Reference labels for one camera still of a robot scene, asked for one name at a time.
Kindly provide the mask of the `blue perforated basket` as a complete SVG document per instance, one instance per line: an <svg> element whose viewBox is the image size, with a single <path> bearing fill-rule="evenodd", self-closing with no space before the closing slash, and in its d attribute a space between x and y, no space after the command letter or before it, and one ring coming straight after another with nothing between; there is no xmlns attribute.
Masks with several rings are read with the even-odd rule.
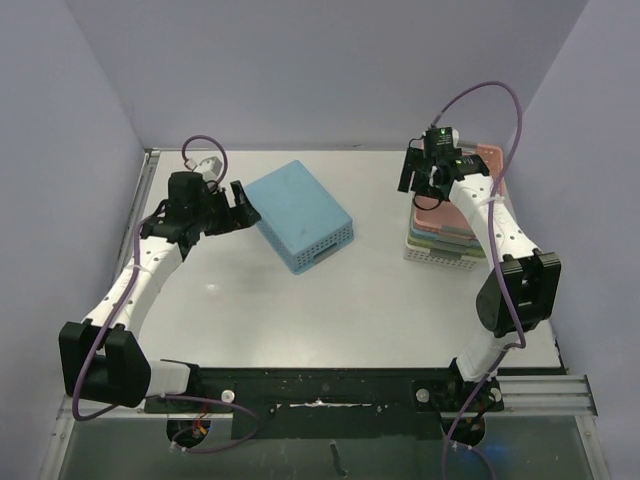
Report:
<svg viewBox="0 0 640 480"><path fill-rule="evenodd" d="M409 229L415 237L442 237L452 239L454 242L476 242L477 238L471 231L455 229L446 225L436 224L432 226L419 219L422 210L411 208Z"/></svg>
<svg viewBox="0 0 640 480"><path fill-rule="evenodd" d="M295 275L354 239L351 216L298 160L255 180L246 194L261 215L257 228Z"/></svg>

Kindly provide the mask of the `white perforated basket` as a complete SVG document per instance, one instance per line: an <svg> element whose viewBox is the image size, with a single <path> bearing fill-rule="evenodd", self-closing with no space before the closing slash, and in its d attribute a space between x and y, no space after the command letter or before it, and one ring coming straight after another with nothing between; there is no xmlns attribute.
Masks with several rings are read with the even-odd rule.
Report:
<svg viewBox="0 0 640 480"><path fill-rule="evenodd" d="M408 243L404 246L403 258L405 260L419 262L422 264L432 264L465 271L485 268L488 265L485 258L412 246Z"/></svg>

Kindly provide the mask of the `green perforated basket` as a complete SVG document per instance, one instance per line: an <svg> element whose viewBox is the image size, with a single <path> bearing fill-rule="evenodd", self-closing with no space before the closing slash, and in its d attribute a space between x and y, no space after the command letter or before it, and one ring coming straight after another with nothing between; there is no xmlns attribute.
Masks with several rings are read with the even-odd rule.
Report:
<svg viewBox="0 0 640 480"><path fill-rule="evenodd" d="M419 246L419 247L428 248L428 249L439 249L439 250L459 251L459 252L467 252L467 251L477 251L478 253L482 252L482 247L478 243L471 244L471 245L462 245L462 244L446 242L438 239L414 238L412 236L407 237L407 242L410 245Z"/></svg>

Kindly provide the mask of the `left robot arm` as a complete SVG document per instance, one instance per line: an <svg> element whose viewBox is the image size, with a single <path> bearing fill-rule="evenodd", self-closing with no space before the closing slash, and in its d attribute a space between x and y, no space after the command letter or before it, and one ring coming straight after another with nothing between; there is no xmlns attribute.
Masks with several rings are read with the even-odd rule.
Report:
<svg viewBox="0 0 640 480"><path fill-rule="evenodd" d="M204 237L250 228L261 216L241 182L224 189L200 172L174 172L167 196L136 228L132 257L99 304L58 337L66 394L107 409L164 397L180 410L200 405L198 367L150 360L139 344L142 325L169 277Z"/></svg>

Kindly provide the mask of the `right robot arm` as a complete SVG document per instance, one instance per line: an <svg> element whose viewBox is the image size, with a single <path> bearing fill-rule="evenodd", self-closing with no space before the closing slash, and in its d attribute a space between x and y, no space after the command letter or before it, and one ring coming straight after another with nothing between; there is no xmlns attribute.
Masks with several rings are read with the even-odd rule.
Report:
<svg viewBox="0 0 640 480"><path fill-rule="evenodd" d="M424 146L408 149L398 186L435 200L437 208L453 205L488 260L490 273L476 296L481 331L455 359L459 375L445 384L446 399L459 409L478 401L479 382L550 317L559 282L558 256L541 252L521 230L499 183L478 155ZM354 237L350 217L298 161L252 182L246 194L261 217L258 229L291 272L309 269Z"/></svg>

